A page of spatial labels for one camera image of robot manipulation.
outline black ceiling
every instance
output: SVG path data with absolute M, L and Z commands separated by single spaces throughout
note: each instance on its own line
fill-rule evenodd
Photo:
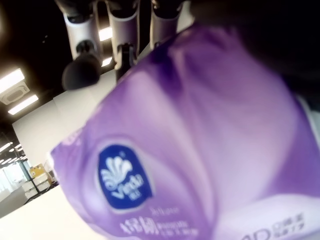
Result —
M 140 50 L 149 42 L 150 9 L 150 0 L 141 0 Z M 104 2 L 98 3 L 98 13 L 99 28 L 109 27 Z M 14 143 L 18 141 L 12 123 L 63 92 L 62 73 L 72 56 L 64 18 L 54 0 L 0 0 L 0 15 L 5 20 L 4 35 L 0 35 L 0 78 L 21 68 L 30 89 L 28 95 L 39 97 L 39 101 L 13 116 L 8 110 L 15 104 L 0 102 L 1 147 L 7 143 L 2 136 Z M 103 42 L 103 50 L 106 58 L 112 56 L 110 39 Z M 113 67 L 112 61 L 103 72 Z

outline cardboard box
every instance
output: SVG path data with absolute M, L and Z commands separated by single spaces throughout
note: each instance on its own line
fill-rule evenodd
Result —
M 36 178 L 36 177 L 38 177 L 38 176 L 40 176 L 40 175 L 42 175 L 44 173 L 47 173 L 42 164 L 39 164 L 39 165 L 37 165 L 35 167 L 31 167 L 29 172 L 30 172 L 30 175 L 31 175 L 32 178 Z

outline purple tissue package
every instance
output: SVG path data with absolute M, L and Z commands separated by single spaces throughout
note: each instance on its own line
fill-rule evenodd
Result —
M 235 31 L 195 25 L 51 156 L 68 201 L 107 239 L 296 240 L 320 232 L 319 153 L 281 77 Z

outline white wall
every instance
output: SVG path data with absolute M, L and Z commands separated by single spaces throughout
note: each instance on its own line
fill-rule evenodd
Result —
M 115 85 L 112 70 L 103 74 L 98 84 L 66 91 L 12 124 L 30 163 L 33 166 L 44 164 L 47 153 L 81 128 Z
M 95 233 L 55 187 L 0 218 L 1 240 L 106 240 Z

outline ceiling light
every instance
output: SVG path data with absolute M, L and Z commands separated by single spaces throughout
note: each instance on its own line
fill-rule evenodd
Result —
M 17 69 L 0 79 L 0 94 L 25 79 L 21 69 Z
M 5 164 L 6 164 L 7 162 L 9 162 L 10 160 L 11 160 L 11 158 L 5 160 L 5 161 L 2 163 L 2 165 L 5 165 Z
M 102 62 L 102 67 L 104 66 L 107 66 L 111 63 L 111 60 L 112 60 L 112 56 L 111 57 L 108 57 L 107 59 L 103 60 Z
M 29 106 L 30 104 L 34 103 L 35 101 L 37 101 L 39 98 L 37 97 L 37 95 L 33 95 L 29 98 L 27 98 L 26 100 L 24 100 L 23 102 L 19 103 L 17 106 L 15 106 L 14 108 L 10 109 L 8 111 L 8 113 L 10 113 L 11 115 L 15 115 L 17 112 L 20 112 L 22 109 L 26 108 L 27 106 Z
M 112 28 L 107 27 L 107 28 L 101 29 L 99 31 L 99 37 L 100 37 L 100 41 L 104 41 L 112 38 Z
M 10 143 L 7 143 L 6 145 L 0 147 L 0 152 L 2 152 L 3 150 L 5 150 L 7 147 L 10 146 Z
M 11 159 L 10 161 L 9 161 L 9 163 L 12 163 L 14 160 L 16 160 L 17 159 L 17 157 L 15 157 L 14 159 Z

